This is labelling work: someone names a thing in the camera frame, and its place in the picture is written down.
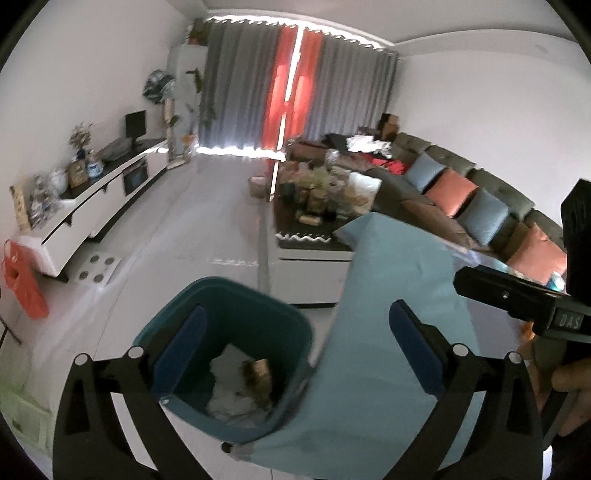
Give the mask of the right hand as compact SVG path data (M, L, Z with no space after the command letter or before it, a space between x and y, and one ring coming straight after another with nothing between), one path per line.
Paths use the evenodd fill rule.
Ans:
M566 437L590 420L590 360L583 359L560 366L552 373L542 373L535 360L535 338L533 323L526 322L521 327L522 344L518 348L518 353L528 363L538 410L543 409L551 390L578 393L569 415L558 432L558 436Z

